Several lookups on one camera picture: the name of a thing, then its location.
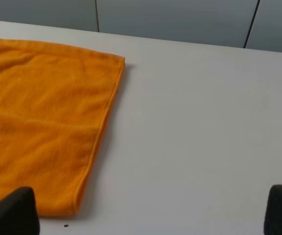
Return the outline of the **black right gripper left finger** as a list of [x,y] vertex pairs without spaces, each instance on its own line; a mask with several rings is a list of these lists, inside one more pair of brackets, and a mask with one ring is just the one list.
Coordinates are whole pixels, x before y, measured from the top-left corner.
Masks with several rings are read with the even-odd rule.
[[0,235],[38,235],[34,190],[20,187],[0,200]]

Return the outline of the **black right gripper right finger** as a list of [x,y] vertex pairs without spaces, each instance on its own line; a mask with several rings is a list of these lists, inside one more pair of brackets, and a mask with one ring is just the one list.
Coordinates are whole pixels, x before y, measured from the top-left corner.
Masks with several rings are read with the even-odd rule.
[[263,233],[282,235],[282,185],[273,185],[269,191]]

